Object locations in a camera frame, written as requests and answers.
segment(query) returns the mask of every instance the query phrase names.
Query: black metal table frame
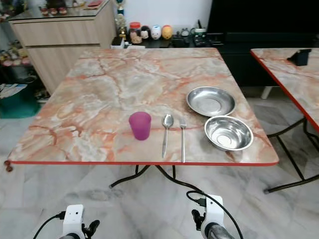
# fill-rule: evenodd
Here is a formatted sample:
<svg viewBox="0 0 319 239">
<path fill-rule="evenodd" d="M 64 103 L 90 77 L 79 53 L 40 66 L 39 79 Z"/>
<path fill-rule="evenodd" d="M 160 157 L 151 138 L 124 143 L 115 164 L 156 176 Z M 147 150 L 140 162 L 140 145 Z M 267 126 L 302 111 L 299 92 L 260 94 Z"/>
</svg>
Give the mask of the black metal table frame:
<svg viewBox="0 0 319 239">
<path fill-rule="evenodd" d="M 268 194 L 268 193 L 272 193 L 272 192 L 276 192 L 282 189 L 286 189 L 286 188 L 291 188 L 291 187 L 296 187 L 299 185 L 303 185 L 306 183 L 310 183 L 313 182 L 317 179 L 319 179 L 319 174 L 310 178 L 305 179 L 305 177 L 303 176 L 301 170 L 299 169 L 299 167 L 297 166 L 294 158 L 292 157 L 292 155 L 290 154 L 290 152 L 288 151 L 287 147 L 285 146 L 284 142 L 280 139 L 280 135 L 292 130 L 293 128 L 297 127 L 298 125 L 300 125 L 301 123 L 303 123 L 303 131 L 306 134 L 307 138 L 310 140 L 310 142 L 313 144 L 313 146 L 315 147 L 315 149 L 319 152 L 319 137 L 313 133 L 310 133 L 307 131 L 307 119 L 303 118 L 299 121 L 297 121 L 296 123 L 294 123 L 293 125 L 289 126 L 288 128 L 278 132 L 278 133 L 273 133 L 273 134 L 269 134 L 267 135 L 268 138 L 271 137 L 276 137 L 277 140 L 279 141 L 279 144 L 281 145 L 281 147 L 283 148 L 283 150 L 285 151 L 286 155 L 288 156 L 290 162 L 292 163 L 292 165 L 294 166 L 296 172 L 298 173 L 299 177 L 301 178 L 300 181 L 297 181 L 295 183 L 289 183 L 289 184 L 285 184 L 285 185 L 281 185 L 275 188 L 270 188 L 270 189 L 265 189 L 264 193 Z"/>
<path fill-rule="evenodd" d="M 122 178 L 122 179 L 119 179 L 117 180 L 116 182 L 112 183 L 109 187 L 110 188 L 113 188 L 115 187 L 116 185 L 118 185 L 119 183 L 123 183 L 123 182 L 126 182 L 126 181 L 129 181 L 129 180 L 132 180 L 132 179 L 135 179 L 137 177 L 140 177 L 143 173 L 145 173 L 145 171 L 150 167 L 151 165 L 145 165 L 141 171 L 139 172 L 139 166 L 136 165 L 135 166 L 135 174 L 132 175 L 132 176 L 129 176 L 129 177 L 125 177 L 125 178 Z M 175 169 L 175 165 L 172 166 L 172 169 L 173 169 L 173 176 L 171 177 L 169 174 L 167 174 L 165 172 L 165 170 L 159 166 L 159 165 L 155 165 L 155 167 L 167 178 L 169 179 L 170 181 L 174 182 L 174 183 L 177 183 L 179 185 L 182 185 L 182 186 L 185 186 L 185 187 L 188 187 L 188 188 L 191 188 L 193 190 L 196 190 L 196 191 L 200 191 L 202 192 L 199 188 L 195 187 L 194 185 L 191 185 L 189 183 L 185 183 L 185 182 L 182 182 L 182 181 L 179 181 L 176 179 L 176 169 Z"/>
</svg>

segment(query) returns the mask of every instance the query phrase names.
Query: tiled floor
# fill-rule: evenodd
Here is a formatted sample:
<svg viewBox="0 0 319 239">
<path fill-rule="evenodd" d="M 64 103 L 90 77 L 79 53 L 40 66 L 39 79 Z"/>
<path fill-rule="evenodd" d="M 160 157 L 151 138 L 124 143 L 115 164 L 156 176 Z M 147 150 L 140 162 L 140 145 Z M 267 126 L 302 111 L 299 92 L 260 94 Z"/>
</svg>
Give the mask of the tiled floor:
<svg viewBox="0 0 319 239">
<path fill-rule="evenodd" d="M 267 133 L 276 132 L 302 115 L 279 88 L 267 100 L 256 89 L 245 89 L 248 101 Z M 32 119 L 0 120 L 1 165 Z M 307 176 L 319 173 L 319 153 L 300 127 L 283 137 Z M 319 234 L 319 181 L 265 195 L 263 189 L 298 179 L 278 146 L 281 159 L 273 167 L 177 167 L 177 178 L 209 194 L 223 197 L 246 239 L 310 239 Z M 0 238 L 30 239 L 50 216 L 69 204 L 84 204 L 85 223 L 99 219 L 94 239 L 200 239 L 191 210 L 199 209 L 185 196 L 186 188 L 171 183 L 154 167 L 113 190 L 108 185 L 133 174 L 131 166 L 14 165 L 0 166 Z M 225 216 L 227 229 L 239 238 Z M 57 239 L 62 222 L 50 222 L 39 239 Z"/>
</svg>

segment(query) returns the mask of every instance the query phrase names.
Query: fork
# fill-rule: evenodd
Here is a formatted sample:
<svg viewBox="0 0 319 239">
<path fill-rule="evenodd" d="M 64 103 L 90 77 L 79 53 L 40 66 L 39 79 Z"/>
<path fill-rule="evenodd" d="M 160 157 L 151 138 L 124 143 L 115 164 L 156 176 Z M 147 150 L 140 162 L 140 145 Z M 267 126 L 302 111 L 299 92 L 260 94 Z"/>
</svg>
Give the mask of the fork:
<svg viewBox="0 0 319 239">
<path fill-rule="evenodd" d="M 186 128 L 186 119 L 179 119 L 179 126 L 181 128 L 181 161 L 185 163 L 185 133 L 184 130 Z"/>
</svg>

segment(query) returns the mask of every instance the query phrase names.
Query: second marble table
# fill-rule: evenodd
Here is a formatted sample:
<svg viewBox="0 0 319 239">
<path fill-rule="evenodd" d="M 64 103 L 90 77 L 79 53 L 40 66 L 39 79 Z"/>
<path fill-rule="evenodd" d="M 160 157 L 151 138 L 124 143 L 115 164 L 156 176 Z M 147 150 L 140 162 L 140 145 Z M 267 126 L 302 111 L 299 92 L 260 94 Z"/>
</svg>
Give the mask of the second marble table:
<svg viewBox="0 0 319 239">
<path fill-rule="evenodd" d="M 298 168 L 295 160 L 280 138 L 280 135 L 283 133 L 286 133 L 303 123 L 304 133 L 319 151 L 319 137 L 307 130 L 307 121 L 309 121 L 313 127 L 319 131 L 319 48 L 312 49 L 306 66 L 296 66 L 293 62 L 287 60 L 287 58 L 291 57 L 298 50 L 300 50 L 300 48 L 251 50 L 251 53 L 256 60 L 269 72 L 274 81 L 278 83 L 282 90 L 290 97 L 305 116 L 304 119 L 299 120 L 287 129 L 268 136 L 277 138 L 301 180 L 295 183 L 267 189 L 265 190 L 266 193 L 299 186 L 319 179 L 319 175 L 307 179 L 304 178 L 301 170 Z"/>
</svg>

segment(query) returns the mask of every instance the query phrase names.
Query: stainless steel bowl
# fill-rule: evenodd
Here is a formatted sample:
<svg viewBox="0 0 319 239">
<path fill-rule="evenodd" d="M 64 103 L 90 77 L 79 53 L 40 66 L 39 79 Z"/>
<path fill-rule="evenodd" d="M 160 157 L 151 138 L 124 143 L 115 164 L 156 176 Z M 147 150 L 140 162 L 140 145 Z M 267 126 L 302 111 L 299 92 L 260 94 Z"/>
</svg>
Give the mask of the stainless steel bowl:
<svg viewBox="0 0 319 239">
<path fill-rule="evenodd" d="M 234 98 L 225 90 L 203 86 L 188 93 L 186 101 L 195 112 L 203 116 L 226 116 L 235 109 Z"/>
<path fill-rule="evenodd" d="M 205 134 L 219 149 L 224 151 L 237 151 L 248 148 L 254 135 L 250 128 L 231 116 L 215 116 L 205 123 Z"/>
</svg>

